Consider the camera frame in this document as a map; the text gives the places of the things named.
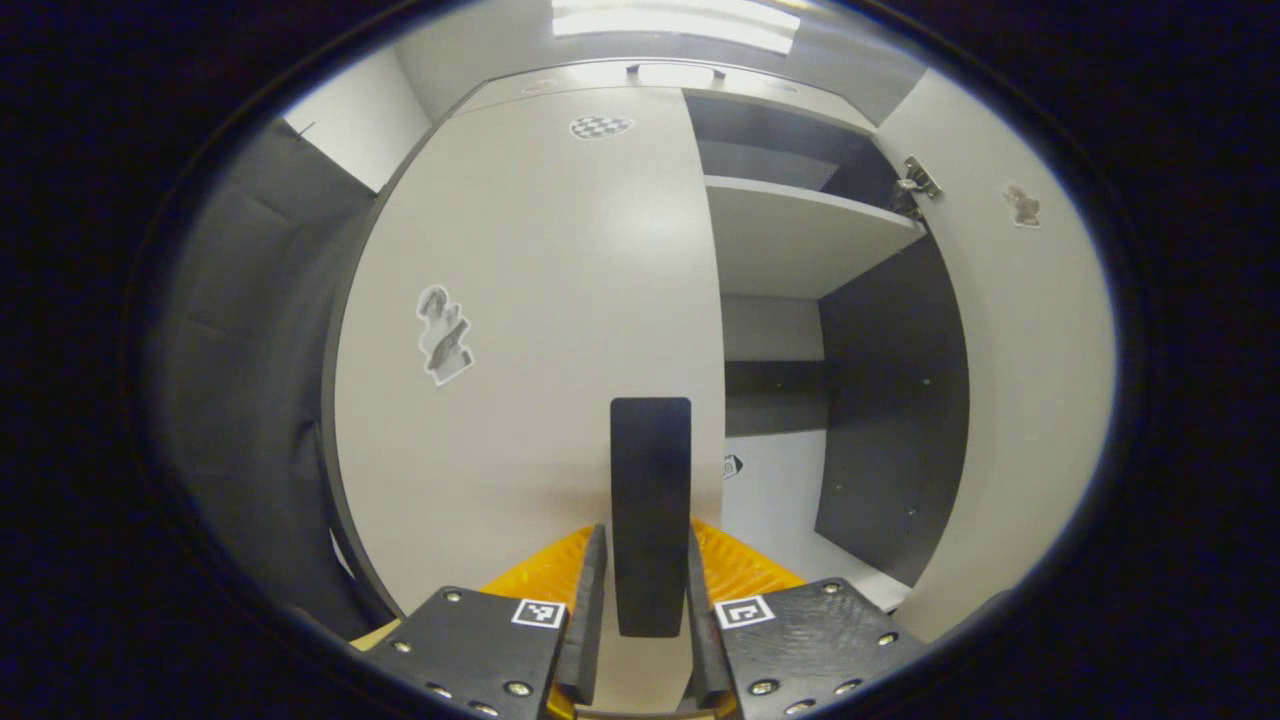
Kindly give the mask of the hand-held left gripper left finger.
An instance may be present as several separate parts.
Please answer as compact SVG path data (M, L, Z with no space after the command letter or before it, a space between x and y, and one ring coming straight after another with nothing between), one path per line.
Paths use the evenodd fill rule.
M444 585L380 639L380 669L466 719L573 719L594 698L608 550L585 527L480 591Z

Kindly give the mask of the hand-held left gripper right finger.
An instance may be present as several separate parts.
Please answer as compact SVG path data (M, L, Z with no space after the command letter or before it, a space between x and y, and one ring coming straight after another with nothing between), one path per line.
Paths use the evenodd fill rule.
M925 652L847 580L805 582L704 521L687 569L686 696L713 717L832 719Z

